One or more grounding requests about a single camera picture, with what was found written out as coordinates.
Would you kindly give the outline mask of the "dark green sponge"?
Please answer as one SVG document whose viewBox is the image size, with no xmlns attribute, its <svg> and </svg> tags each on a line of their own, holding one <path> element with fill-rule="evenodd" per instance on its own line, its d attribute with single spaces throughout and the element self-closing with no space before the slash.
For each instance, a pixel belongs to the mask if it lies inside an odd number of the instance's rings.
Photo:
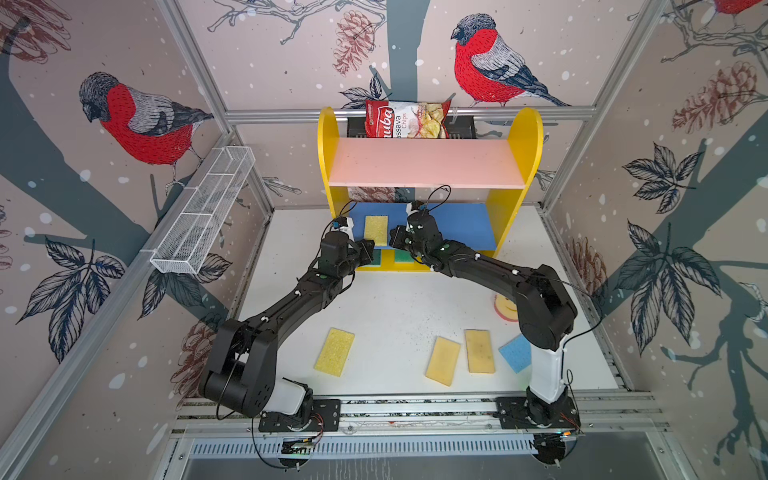
<svg viewBox="0 0 768 480">
<path fill-rule="evenodd" d="M 380 267 L 382 263 L 382 251 L 380 249 L 374 249 L 372 252 L 371 261 L 368 264 L 369 267 Z"/>
</svg>

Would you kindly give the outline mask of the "light green sponge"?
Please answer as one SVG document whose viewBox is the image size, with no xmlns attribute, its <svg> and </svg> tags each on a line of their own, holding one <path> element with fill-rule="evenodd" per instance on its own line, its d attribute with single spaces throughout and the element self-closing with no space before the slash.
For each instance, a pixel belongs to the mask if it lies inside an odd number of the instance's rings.
<svg viewBox="0 0 768 480">
<path fill-rule="evenodd" d="M 412 264 L 415 262 L 413 256 L 406 250 L 396 249 L 394 253 L 395 253 L 394 262 L 396 264 Z"/>
</svg>

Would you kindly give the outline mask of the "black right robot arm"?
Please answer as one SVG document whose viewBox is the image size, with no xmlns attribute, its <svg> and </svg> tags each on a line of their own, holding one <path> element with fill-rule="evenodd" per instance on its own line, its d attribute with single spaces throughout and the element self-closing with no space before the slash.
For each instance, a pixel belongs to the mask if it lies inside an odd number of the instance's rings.
<svg viewBox="0 0 768 480">
<path fill-rule="evenodd" d="M 407 204 L 406 215 L 406 223 L 390 231 L 390 247 L 408 252 L 436 273 L 481 285 L 515 304 L 520 331 L 531 344 L 527 418 L 540 426 L 552 424 L 571 408 L 563 380 L 563 345 L 577 317 L 557 272 L 548 265 L 533 269 L 505 263 L 445 239 L 420 201 Z"/>
</svg>

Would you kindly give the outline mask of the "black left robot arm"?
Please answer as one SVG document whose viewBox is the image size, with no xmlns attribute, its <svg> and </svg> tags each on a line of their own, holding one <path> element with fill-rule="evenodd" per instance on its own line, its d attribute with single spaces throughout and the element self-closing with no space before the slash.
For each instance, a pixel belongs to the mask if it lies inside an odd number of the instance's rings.
<svg viewBox="0 0 768 480">
<path fill-rule="evenodd" d="M 345 292 L 344 281 L 357 268 L 372 263 L 375 242 L 355 239 L 353 226 L 348 216 L 330 221 L 317 255 L 291 291 L 263 312 L 219 327 L 198 385 L 203 398 L 248 417 L 267 410 L 276 396 L 282 343 Z"/>
</svg>

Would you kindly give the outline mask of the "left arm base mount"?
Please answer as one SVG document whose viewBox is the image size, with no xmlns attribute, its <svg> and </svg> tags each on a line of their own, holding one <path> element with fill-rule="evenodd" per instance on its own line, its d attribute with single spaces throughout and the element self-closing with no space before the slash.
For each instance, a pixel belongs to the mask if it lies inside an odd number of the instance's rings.
<svg viewBox="0 0 768 480">
<path fill-rule="evenodd" d="M 260 433 L 336 432 L 341 401 L 316 397 L 307 384 L 283 378 L 258 417 Z"/>
</svg>

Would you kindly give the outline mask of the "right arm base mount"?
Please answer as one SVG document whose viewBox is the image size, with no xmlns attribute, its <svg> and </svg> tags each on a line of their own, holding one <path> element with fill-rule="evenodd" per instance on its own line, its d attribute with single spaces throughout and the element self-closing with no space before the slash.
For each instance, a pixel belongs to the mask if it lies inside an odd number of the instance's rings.
<svg viewBox="0 0 768 480">
<path fill-rule="evenodd" d="M 494 417 L 504 430 L 578 430 L 581 427 L 576 405 L 566 393 L 551 404 L 533 396 L 498 397 L 495 405 Z"/>
</svg>

